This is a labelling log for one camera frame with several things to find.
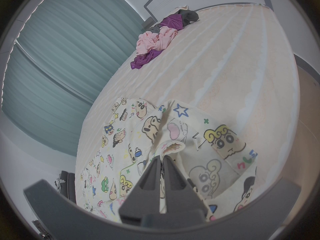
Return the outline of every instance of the mattress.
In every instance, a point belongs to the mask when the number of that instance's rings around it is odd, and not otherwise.
[[[297,66],[274,12],[257,4],[221,5],[198,11],[166,50],[132,70],[135,52],[122,64],[87,114],[79,139],[80,174],[102,145],[102,129],[118,97],[143,98],[159,107],[177,99],[195,106],[246,140],[258,153],[253,200],[280,174],[299,116]]]

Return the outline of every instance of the purple satin fabric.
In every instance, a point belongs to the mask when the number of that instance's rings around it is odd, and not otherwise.
[[[163,50],[151,50],[147,54],[144,55],[138,55],[134,58],[132,62],[130,62],[131,69],[141,69],[141,67],[147,63],[149,63],[151,60],[153,60],[155,57],[157,57],[160,53],[162,53]]]
[[[169,28],[173,28],[176,30],[182,30],[182,15],[181,14],[171,14],[168,17],[164,18],[162,22],[160,22],[161,26],[167,26]]]

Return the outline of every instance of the curtain fold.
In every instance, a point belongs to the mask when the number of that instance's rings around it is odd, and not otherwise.
[[[76,156],[83,120],[134,52],[142,22],[125,0],[44,0],[10,55],[2,110],[35,140]]]

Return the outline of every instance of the pink garment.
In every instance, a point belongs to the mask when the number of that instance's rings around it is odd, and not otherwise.
[[[177,34],[177,30],[167,26],[160,28],[160,33],[152,33],[151,31],[146,31],[139,35],[139,40],[137,41],[137,55],[147,54],[151,49],[156,51],[164,50],[168,47],[172,39]]]

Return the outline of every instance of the cartoon print fabric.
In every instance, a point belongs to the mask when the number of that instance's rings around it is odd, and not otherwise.
[[[143,99],[118,98],[111,112],[101,126],[100,148],[80,175],[84,209],[121,222],[119,207],[157,155],[172,157],[207,206],[207,221],[249,203],[258,154],[225,124],[176,100],[155,108]],[[163,173],[161,213],[166,212]]]

